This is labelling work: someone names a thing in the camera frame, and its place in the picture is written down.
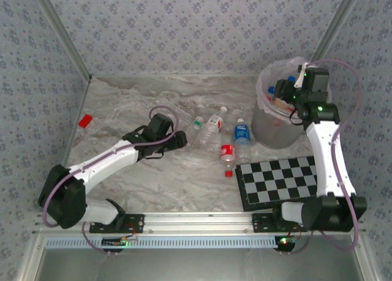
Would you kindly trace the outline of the left aluminium frame post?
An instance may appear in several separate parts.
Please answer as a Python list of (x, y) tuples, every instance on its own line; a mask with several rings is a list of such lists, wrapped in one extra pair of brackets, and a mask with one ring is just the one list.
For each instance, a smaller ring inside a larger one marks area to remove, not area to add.
[(55, 31), (59, 41), (62, 43), (65, 51), (73, 62), (76, 70), (81, 75), (81, 77), (89, 82), (91, 79), (91, 74), (88, 72), (84, 61), (79, 54), (76, 46), (74, 45), (69, 33), (67, 32), (66, 27), (63, 25), (55, 6), (51, 3), (50, 0), (36, 0), (42, 9), (43, 14), (46, 16), (49, 21), (51, 27)]

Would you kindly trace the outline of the left aluminium side rail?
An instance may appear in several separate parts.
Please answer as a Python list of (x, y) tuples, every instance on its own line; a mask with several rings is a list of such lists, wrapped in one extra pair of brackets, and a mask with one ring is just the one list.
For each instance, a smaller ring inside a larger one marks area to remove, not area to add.
[(77, 132), (78, 123), (79, 123), (80, 116), (81, 116), (81, 113), (82, 113), (82, 110), (83, 110), (83, 106), (84, 106), (84, 103), (85, 103), (85, 100), (86, 100), (86, 96), (87, 96), (87, 93), (88, 93), (88, 88), (89, 88), (89, 85), (91, 84), (91, 80), (92, 80), (92, 76), (89, 77), (89, 79), (87, 81), (87, 84), (86, 84), (86, 86), (85, 86), (85, 88), (83, 90), (83, 93), (81, 95), (81, 100), (80, 100), (80, 103), (78, 104), (76, 116), (75, 116), (74, 122), (72, 124), (72, 130), (71, 130), (70, 136), (69, 136), (69, 138), (67, 140), (66, 148), (65, 148), (65, 151), (64, 151), (64, 156), (63, 156), (63, 158), (61, 160), (61, 164), (62, 165), (65, 165), (68, 162), (68, 159), (69, 159), (69, 156), (70, 156), (70, 152), (72, 150), (72, 143), (74, 141), (74, 138), (75, 138), (75, 135), (76, 135), (76, 132)]

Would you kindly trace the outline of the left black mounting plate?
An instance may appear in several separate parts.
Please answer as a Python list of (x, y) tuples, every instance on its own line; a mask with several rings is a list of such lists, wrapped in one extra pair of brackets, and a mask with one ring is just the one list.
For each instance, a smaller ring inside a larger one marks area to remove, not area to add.
[(100, 234), (132, 234), (142, 233), (144, 228), (144, 214), (122, 214), (118, 215), (110, 224), (93, 222), (90, 224), (90, 233)]

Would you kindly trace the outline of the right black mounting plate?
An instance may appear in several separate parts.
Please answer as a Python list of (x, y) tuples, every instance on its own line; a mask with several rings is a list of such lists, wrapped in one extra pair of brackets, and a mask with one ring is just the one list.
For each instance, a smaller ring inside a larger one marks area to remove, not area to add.
[(255, 233), (288, 233), (307, 232), (300, 224), (284, 220), (273, 213), (252, 214), (252, 225)]

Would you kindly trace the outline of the white cap blue label bottle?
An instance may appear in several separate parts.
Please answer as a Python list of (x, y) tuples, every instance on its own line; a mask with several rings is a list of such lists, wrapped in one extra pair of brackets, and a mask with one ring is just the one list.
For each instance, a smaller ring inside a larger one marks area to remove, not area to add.
[(248, 125), (243, 118), (237, 120), (234, 128), (234, 142), (238, 164), (251, 161), (251, 136)]

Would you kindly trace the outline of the black white checkerboard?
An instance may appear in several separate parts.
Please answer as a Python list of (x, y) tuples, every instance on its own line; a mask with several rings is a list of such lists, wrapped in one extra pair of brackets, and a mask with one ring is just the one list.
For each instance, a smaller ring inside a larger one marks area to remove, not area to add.
[(313, 156), (237, 165), (235, 173), (246, 212), (316, 196), (317, 172)]

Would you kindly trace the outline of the red block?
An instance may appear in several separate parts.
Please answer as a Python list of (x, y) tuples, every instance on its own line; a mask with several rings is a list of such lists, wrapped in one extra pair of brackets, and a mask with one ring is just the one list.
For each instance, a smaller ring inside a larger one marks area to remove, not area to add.
[(93, 117), (89, 114), (85, 114), (80, 121), (78, 122), (78, 126), (85, 129), (90, 122), (92, 121)]

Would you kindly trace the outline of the right circuit board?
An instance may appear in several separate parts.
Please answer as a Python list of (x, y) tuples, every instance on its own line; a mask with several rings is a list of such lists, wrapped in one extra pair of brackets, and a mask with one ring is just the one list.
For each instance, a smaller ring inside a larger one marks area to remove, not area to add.
[(293, 236), (276, 236), (275, 242), (277, 247), (275, 247), (275, 251), (280, 253), (290, 253), (294, 248), (297, 242), (297, 239)]

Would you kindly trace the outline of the black mounting plate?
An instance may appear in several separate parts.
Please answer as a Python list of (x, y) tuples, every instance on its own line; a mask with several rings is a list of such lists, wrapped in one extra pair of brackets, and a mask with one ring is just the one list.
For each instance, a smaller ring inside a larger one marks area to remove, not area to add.
[(273, 213), (252, 214), (252, 225), (255, 233), (288, 233), (307, 232), (300, 224), (284, 220)]
[(118, 215), (110, 224), (93, 222), (90, 224), (90, 233), (100, 234), (132, 234), (142, 233), (144, 228), (144, 214), (122, 214)]

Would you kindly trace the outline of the short bottle red label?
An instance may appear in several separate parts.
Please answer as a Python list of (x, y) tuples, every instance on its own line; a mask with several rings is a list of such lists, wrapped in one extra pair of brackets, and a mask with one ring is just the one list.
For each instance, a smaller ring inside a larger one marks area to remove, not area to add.
[(236, 161), (235, 146), (232, 144), (223, 144), (220, 149), (220, 159), (225, 167), (225, 177), (231, 178), (233, 176), (233, 166)]

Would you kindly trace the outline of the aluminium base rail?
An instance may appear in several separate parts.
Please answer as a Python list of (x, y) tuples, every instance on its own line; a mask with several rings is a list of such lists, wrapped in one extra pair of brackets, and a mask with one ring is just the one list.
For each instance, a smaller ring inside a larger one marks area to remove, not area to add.
[[(254, 234), (252, 212), (144, 212), (144, 217), (137, 224), (129, 224), (125, 232), (107, 233), (101, 228), (99, 233), (89, 233), (92, 224), (86, 224), (86, 234), (98, 235), (128, 235), (135, 232), (142, 236), (217, 236), (217, 235), (249, 235)], [(62, 229), (60, 226), (49, 228), (43, 224), (41, 215), (32, 228), (33, 234), (50, 236), (81, 236), (82, 223)]]

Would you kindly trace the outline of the left circuit board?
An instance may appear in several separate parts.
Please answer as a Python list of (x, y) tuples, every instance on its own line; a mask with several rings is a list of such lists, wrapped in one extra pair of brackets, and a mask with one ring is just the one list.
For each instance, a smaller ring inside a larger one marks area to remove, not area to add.
[(119, 238), (103, 238), (101, 240), (101, 246), (113, 246), (113, 247), (126, 247), (130, 246), (131, 242), (138, 241), (138, 238), (135, 236), (122, 236)]

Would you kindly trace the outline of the aluminium frame post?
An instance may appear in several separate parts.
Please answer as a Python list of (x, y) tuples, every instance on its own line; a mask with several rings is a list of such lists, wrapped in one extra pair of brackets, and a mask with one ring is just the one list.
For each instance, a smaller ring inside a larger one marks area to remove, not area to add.
[(323, 59), (327, 55), (356, 2), (357, 0), (341, 0), (341, 3), (338, 5), (330, 23), (319, 41), (317, 48), (311, 56), (311, 61)]
[(76, 46), (74, 45), (69, 33), (67, 32), (66, 27), (63, 25), (55, 6), (51, 3), (50, 0), (36, 0), (42, 9), (43, 14), (46, 16), (49, 21), (51, 27), (55, 31), (59, 41), (62, 43), (65, 51), (73, 62), (76, 70), (81, 75), (81, 77), (89, 82), (91, 79), (91, 74), (88, 72), (84, 61), (79, 54)]

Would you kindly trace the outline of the grey metal panel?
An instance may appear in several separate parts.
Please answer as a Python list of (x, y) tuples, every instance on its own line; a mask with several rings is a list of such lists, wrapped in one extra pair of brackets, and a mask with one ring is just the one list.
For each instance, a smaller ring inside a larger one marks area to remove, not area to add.
[(36, 281), (364, 281), (345, 253), (280, 255), (273, 249), (141, 249), (106, 257), (47, 250)]

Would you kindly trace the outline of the right aluminium frame post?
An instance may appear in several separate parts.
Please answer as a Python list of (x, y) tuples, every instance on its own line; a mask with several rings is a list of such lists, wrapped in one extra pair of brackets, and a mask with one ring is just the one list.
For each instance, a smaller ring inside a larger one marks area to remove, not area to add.
[(311, 56), (311, 61), (323, 59), (327, 55), (356, 2), (357, 0), (341, 0), (341, 3), (338, 5), (330, 23), (319, 41), (317, 48)]

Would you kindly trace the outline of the green cap clear bottle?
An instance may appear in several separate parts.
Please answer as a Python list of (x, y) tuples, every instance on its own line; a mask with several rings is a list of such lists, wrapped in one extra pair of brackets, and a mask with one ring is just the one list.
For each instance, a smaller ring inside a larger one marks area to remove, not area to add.
[(189, 125), (186, 129), (186, 137), (187, 137), (187, 142), (189, 144), (192, 144), (199, 132), (202, 129), (204, 119), (201, 116), (196, 116), (193, 123)]

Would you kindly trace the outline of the translucent grey bin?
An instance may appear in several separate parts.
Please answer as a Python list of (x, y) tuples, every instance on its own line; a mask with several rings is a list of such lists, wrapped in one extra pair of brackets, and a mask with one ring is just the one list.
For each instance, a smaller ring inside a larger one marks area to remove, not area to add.
[[(306, 68), (308, 67), (317, 67), (317, 66), (310, 65), (308, 63)], [(289, 87), (294, 84), (295, 83), (288, 81), (285, 94), (283, 97), (280, 98), (281, 100), (285, 102), (287, 101)], [(328, 85), (327, 92), (328, 92), (327, 102), (331, 103), (329, 85)], [(271, 101), (273, 102), (274, 99), (275, 99), (274, 94), (271, 94)], [(296, 126), (293, 124), (294, 122), (301, 121), (298, 118), (297, 113), (294, 113), (293, 111), (294, 111), (294, 107), (292, 108), (292, 112), (286, 118), (280, 114), (278, 115), (278, 117), (275, 117), (271, 114), (265, 113), (263, 110), (260, 110), (257, 107), (257, 102), (256, 102), (254, 113), (252, 116), (251, 130), (257, 142), (272, 149), (284, 149), (291, 146), (298, 139), (298, 137), (305, 131), (303, 129), (303, 126)]]

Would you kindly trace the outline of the circuit board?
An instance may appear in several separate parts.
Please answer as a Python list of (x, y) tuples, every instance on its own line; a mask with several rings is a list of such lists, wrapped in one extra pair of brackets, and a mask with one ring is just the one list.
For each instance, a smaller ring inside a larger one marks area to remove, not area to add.
[(280, 253), (290, 253), (294, 248), (297, 242), (297, 239), (293, 236), (276, 236), (275, 242), (277, 247), (275, 247), (275, 251)]
[(101, 240), (101, 246), (113, 246), (113, 247), (126, 247), (130, 246), (131, 242), (138, 241), (138, 238), (135, 236), (122, 236), (119, 238), (103, 238)]

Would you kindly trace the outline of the white cap ribbed water bottle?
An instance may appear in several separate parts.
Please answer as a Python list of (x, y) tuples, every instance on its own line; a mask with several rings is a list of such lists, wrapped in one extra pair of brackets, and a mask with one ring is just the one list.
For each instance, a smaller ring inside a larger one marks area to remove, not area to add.
[(226, 107), (220, 107), (219, 112), (212, 114), (206, 123), (202, 126), (200, 133), (195, 141), (196, 148), (202, 148), (210, 144), (215, 134), (219, 134), (223, 123), (224, 116), (227, 113)]

